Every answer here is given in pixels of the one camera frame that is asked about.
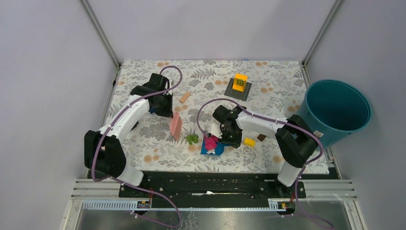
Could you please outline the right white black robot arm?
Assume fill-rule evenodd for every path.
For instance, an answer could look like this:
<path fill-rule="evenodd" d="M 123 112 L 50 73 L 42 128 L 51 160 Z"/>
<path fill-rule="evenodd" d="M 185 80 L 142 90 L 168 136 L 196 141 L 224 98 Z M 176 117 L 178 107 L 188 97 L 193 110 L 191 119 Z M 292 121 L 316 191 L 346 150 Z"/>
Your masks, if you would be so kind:
<path fill-rule="evenodd" d="M 292 115 L 281 121 L 270 121 L 270 117 L 245 111 L 245 107 L 236 106 L 232 110 L 220 105 L 213 112 L 213 118 L 219 123 L 219 142 L 235 149 L 242 143 L 244 131 L 274 138 L 285 163 L 275 183 L 275 193 L 287 197 L 293 192 L 293 184 L 305 163 L 315 152 L 318 143 L 306 122 L 298 115 Z"/>

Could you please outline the blue dustpan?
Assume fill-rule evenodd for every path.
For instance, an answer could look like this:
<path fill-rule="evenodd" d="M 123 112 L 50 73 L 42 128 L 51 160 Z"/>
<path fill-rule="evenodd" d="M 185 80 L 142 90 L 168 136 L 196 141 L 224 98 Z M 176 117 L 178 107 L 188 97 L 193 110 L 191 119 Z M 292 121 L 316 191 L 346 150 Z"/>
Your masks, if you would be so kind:
<path fill-rule="evenodd" d="M 201 148 L 201 152 L 200 152 L 200 154 L 202 154 L 202 155 L 222 155 L 225 147 L 229 146 L 227 144 L 216 142 L 216 147 L 211 148 L 211 147 L 213 147 L 213 144 L 210 143 L 209 145 L 206 145 L 205 142 L 206 142 L 206 140 L 204 139 L 202 142 L 202 148 Z"/>

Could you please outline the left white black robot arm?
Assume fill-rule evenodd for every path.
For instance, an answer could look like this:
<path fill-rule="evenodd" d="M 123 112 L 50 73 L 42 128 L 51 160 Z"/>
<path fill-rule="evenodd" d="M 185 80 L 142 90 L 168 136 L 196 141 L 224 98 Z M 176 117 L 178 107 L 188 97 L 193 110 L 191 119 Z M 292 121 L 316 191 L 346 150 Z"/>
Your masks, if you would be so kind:
<path fill-rule="evenodd" d="M 124 139 L 147 114 L 173 118 L 172 93 L 168 78 L 153 73 L 149 81 L 134 87 L 128 102 L 113 119 L 97 131 L 88 131 L 84 136 L 84 165 L 103 176 L 114 177 L 130 184 L 130 191 L 137 197 L 148 192 L 144 174 L 127 164 L 122 147 Z"/>

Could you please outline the pink hand broom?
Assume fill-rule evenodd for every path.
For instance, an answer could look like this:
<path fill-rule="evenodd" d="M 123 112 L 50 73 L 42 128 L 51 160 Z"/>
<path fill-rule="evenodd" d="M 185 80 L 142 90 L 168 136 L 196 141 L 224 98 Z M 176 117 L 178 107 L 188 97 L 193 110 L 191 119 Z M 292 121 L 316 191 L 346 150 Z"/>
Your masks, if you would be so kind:
<path fill-rule="evenodd" d="M 169 124 L 170 134 L 174 137 L 175 141 L 179 141 L 182 128 L 182 119 L 179 113 L 174 113 L 173 118 Z"/>

